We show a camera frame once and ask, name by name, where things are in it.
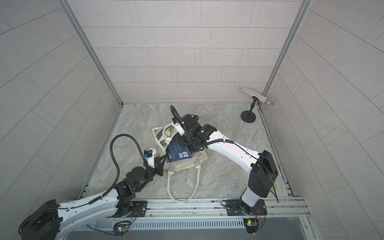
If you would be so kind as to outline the dark blue book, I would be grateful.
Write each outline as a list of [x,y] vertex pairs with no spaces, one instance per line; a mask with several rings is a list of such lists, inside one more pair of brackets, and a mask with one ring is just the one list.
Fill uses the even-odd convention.
[[182,148],[177,142],[178,136],[179,134],[176,134],[166,148],[166,154],[170,163],[191,159],[193,154],[199,151],[199,149],[193,145]]

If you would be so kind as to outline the floral canvas tote bag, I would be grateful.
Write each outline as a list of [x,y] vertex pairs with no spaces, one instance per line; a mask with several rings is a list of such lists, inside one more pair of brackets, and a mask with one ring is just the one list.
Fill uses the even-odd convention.
[[[199,187],[202,163],[208,159],[206,151],[201,151],[194,146],[182,147],[177,141],[180,134],[173,124],[153,128],[152,133],[159,150],[166,158],[165,170],[168,172],[167,192],[169,197],[176,203],[186,203],[190,201]],[[171,192],[171,176],[189,169],[197,170],[197,180],[194,191],[188,198],[175,198]]]

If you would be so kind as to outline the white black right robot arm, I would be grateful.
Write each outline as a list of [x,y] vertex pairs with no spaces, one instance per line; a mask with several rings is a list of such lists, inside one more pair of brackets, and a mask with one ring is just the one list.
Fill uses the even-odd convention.
[[240,200],[236,204],[229,201],[226,203],[229,208],[238,209],[245,215],[259,213],[257,205],[275,188],[275,180],[279,175],[272,154],[268,151],[259,153],[241,146],[211,125],[201,126],[198,116],[180,117],[174,114],[172,124],[180,134],[177,141],[181,147],[194,146],[198,150],[208,148],[216,151],[249,174],[248,186]]

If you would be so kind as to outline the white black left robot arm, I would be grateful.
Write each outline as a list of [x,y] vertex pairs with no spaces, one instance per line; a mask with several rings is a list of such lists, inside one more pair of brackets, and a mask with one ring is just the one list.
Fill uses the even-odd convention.
[[28,216],[19,226],[23,240],[58,240],[69,232],[98,219],[127,216],[133,212],[132,200],[155,175],[164,174],[167,157],[150,159],[153,167],[135,167],[109,192],[80,200],[57,203],[49,200]]

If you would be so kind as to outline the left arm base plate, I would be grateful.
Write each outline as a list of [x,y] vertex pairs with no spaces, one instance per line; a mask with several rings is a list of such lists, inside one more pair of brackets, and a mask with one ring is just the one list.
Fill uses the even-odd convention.
[[120,208],[119,217],[122,218],[135,218],[144,217],[147,210],[147,201],[131,201]]

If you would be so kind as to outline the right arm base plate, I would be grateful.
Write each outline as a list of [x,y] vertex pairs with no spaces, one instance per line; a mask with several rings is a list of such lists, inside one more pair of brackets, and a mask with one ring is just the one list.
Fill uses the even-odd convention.
[[228,216],[266,216],[268,214],[265,201],[260,199],[253,207],[248,206],[241,199],[224,200],[222,204],[227,209]]

